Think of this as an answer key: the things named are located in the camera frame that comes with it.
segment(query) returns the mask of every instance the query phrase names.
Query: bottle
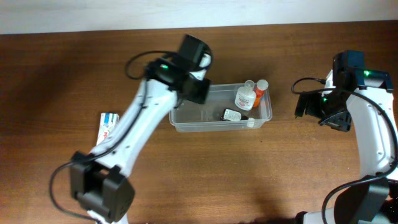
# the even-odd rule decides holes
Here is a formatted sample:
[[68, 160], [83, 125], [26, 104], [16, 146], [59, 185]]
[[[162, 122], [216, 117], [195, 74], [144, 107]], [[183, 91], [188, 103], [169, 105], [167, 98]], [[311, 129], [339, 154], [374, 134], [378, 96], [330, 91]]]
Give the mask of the bottle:
[[238, 89], [238, 93], [235, 98], [235, 105], [242, 110], [251, 110], [256, 100], [256, 93], [253, 91], [254, 82], [248, 80], [244, 83], [244, 86]]
[[221, 115], [221, 121], [244, 121], [248, 120], [249, 118], [238, 111], [225, 108], [223, 111], [223, 115]]
[[264, 92], [268, 88], [268, 82], [265, 80], [259, 80], [256, 85], [256, 90], [254, 92], [256, 93], [256, 100], [254, 100], [253, 107], [257, 107], [260, 103], [260, 99], [263, 96]]

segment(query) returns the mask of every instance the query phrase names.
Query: table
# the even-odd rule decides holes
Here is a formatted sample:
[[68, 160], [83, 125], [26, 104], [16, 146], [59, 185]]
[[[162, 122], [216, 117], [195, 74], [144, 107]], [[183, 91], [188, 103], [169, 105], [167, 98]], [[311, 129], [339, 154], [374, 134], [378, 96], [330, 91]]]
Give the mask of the table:
[[[139, 84], [123, 75], [129, 57], [177, 50], [184, 34], [213, 49], [207, 78], [214, 84], [266, 79], [273, 118], [261, 129], [215, 133], [178, 133], [164, 118], [130, 177], [131, 223], [294, 217], [320, 210], [331, 189], [359, 177], [354, 130], [295, 119], [290, 86], [326, 77], [333, 56], [347, 49], [363, 51], [366, 65], [390, 72], [398, 86], [398, 21], [1, 35], [1, 223], [91, 223], [53, 208], [49, 176], [95, 145], [101, 112], [128, 107]], [[152, 58], [137, 61], [135, 71]], [[55, 193], [84, 213], [69, 196], [67, 172]]]

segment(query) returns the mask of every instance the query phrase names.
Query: orange bottle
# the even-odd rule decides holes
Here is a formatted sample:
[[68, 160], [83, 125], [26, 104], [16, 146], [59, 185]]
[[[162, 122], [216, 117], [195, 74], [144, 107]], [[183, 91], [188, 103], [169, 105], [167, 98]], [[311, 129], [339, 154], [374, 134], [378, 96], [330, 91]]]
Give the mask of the orange bottle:
[[255, 87], [254, 92], [256, 93], [256, 99], [254, 100], [254, 104], [253, 107], [258, 107], [259, 103], [260, 103], [260, 99], [262, 97], [262, 95], [264, 94], [264, 92], [266, 91], [266, 89], [268, 88], [268, 82], [265, 80], [259, 80], [257, 82], [257, 85]]

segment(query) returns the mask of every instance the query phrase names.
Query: white wall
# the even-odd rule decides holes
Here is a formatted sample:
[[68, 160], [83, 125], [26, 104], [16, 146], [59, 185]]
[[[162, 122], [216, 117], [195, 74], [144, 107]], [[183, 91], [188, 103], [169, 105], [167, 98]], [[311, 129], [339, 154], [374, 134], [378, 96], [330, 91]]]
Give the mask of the white wall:
[[398, 19], [398, 0], [2, 0], [0, 34]]

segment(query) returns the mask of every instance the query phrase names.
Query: gray plastic container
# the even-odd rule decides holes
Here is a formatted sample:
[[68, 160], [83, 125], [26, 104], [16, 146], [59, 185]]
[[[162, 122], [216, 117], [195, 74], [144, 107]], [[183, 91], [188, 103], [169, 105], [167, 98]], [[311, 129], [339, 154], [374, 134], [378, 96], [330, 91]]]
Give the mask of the gray plastic container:
[[[238, 88], [243, 85], [243, 83], [211, 85], [204, 105], [184, 101], [177, 109], [170, 112], [170, 123], [181, 133], [260, 128], [272, 118], [268, 89], [264, 92], [257, 108], [244, 111], [235, 106], [236, 93]], [[236, 110], [249, 118], [254, 118], [254, 121], [220, 121], [225, 108]]]

